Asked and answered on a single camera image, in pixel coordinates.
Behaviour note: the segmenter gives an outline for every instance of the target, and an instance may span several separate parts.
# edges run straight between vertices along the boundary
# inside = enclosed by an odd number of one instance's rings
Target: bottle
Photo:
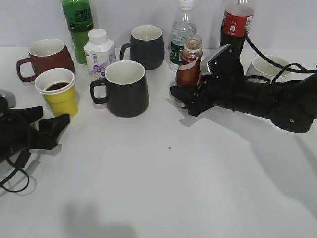
[[[116,62],[114,41],[108,39],[104,29],[89,31],[88,38],[84,47],[88,73],[92,80],[98,80],[108,65]]]
[[[176,85],[186,87],[188,91],[195,90],[200,85],[200,63],[202,61],[202,38],[198,35],[188,37],[184,46],[183,60],[176,73]],[[180,107],[186,105],[175,99]]]
[[[84,46],[88,42],[88,32],[94,27],[89,0],[61,0],[61,3],[74,41],[77,62],[86,64]]]
[[[188,37],[196,35],[196,24],[192,16],[194,0],[179,0],[179,9],[170,33],[171,51],[169,67],[177,71],[182,62],[182,53]]]
[[[226,7],[221,26],[220,46],[231,44],[241,53],[244,44],[244,26],[250,30],[254,10],[250,0],[238,0],[238,4]]]

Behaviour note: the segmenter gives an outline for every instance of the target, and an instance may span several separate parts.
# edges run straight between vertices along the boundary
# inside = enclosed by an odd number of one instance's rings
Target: small green object
[[[77,62],[86,64],[84,46],[88,42],[88,32],[94,27],[89,0],[61,0],[61,3],[74,41]]]

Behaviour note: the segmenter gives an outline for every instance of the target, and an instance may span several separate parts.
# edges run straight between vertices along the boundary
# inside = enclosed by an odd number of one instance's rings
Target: black cable
[[[20,118],[20,119],[25,123],[25,126],[26,126],[26,140],[27,140],[27,142],[26,142],[26,150],[25,150],[25,151],[29,152],[29,150],[31,149],[31,131],[30,131],[29,125],[26,123],[25,119],[24,119],[19,113],[10,112],[10,113],[8,113],[7,115],[9,115],[9,114],[12,114],[12,115],[17,116],[18,118]],[[29,177],[29,175],[27,174],[27,172],[26,172],[24,169],[17,167],[17,165],[16,165],[14,162],[12,162],[9,157],[8,157],[6,160],[7,160],[7,162],[8,162],[12,167],[14,167],[14,170],[13,170],[6,178],[4,178],[2,181],[0,181],[0,187],[1,187],[2,189],[4,189],[5,191],[12,192],[12,193],[19,193],[19,192],[22,192],[22,191],[26,190],[26,188],[27,188],[27,187],[29,186],[29,184],[30,184],[30,177]],[[27,183],[26,183],[26,185],[25,185],[22,189],[17,190],[17,191],[12,191],[12,190],[9,190],[9,189],[7,189],[6,187],[4,187],[4,185],[5,185],[11,178],[13,178],[13,177],[16,175],[16,173],[17,173],[18,171],[22,172],[22,173],[26,176],[26,178],[27,178]]]
[[[292,68],[286,68],[282,65],[279,65],[278,63],[272,61],[271,59],[269,59],[268,57],[266,57],[253,43],[252,41],[250,40],[249,36],[248,36],[248,33],[247,33],[247,28],[244,27],[244,37],[246,39],[246,41],[249,43],[249,45],[251,46],[251,48],[259,55],[261,56],[264,60],[266,60],[267,62],[269,62],[270,64],[274,65],[275,67],[277,68],[280,68],[284,71],[288,71],[288,72],[292,72],[292,73],[317,73],[317,70],[308,70],[308,69],[305,69],[304,67],[302,67],[300,64],[296,64],[297,66],[299,65],[299,68],[301,70],[298,70],[298,69],[292,69]]]
[[[295,65],[295,66],[297,66],[298,68],[302,68],[302,66],[300,65],[300,64],[298,64],[298,63],[290,63],[289,65],[287,65],[287,66],[285,66],[286,68],[289,68],[290,66],[293,66],[293,65]],[[275,84],[276,83],[276,81],[277,81],[277,79],[283,74],[285,72],[285,70],[282,70],[280,73],[278,73],[275,77],[274,77],[274,79],[272,80],[272,84]]]

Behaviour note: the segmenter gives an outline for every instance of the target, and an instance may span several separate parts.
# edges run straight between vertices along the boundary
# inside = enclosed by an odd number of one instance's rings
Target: dark gray mug
[[[156,69],[164,61],[163,33],[156,26],[134,28],[131,32],[131,41],[121,47],[120,60],[123,60],[124,52],[129,47],[131,59],[143,65],[145,70]]]
[[[106,97],[96,98],[94,88],[102,85],[106,87]],[[112,63],[106,68],[104,79],[91,82],[90,94],[94,103],[107,103],[113,114],[124,118],[135,117],[149,104],[145,69],[130,60]]]

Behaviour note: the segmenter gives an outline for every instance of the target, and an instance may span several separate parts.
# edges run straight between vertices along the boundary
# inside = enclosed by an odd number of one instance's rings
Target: plastic bottle
[[[108,65],[116,62],[114,41],[108,39],[104,29],[89,31],[88,38],[89,41],[84,47],[88,73],[92,80],[97,80]]]
[[[226,7],[221,26],[220,46],[231,44],[240,53],[244,45],[244,26],[249,32],[254,10],[248,0],[238,0],[238,4]]]
[[[194,0],[179,0],[179,9],[170,33],[171,51],[169,67],[177,71],[182,62],[182,54],[186,39],[196,34],[196,24],[192,10]]]
[[[88,42],[88,32],[94,27],[89,0],[61,0],[61,3],[74,41],[77,62],[86,64],[84,46]]]

